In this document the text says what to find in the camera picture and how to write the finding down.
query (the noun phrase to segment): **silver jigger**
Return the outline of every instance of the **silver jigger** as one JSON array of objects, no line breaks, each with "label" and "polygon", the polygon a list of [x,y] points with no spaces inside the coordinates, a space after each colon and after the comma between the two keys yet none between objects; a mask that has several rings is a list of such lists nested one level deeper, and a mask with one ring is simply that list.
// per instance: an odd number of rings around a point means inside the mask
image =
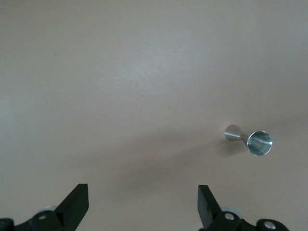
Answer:
[{"label": "silver jigger", "polygon": [[228,126],[225,137],[230,141],[242,140],[254,155],[266,155],[273,145],[272,138],[266,131],[255,131],[247,136],[237,125]]}]

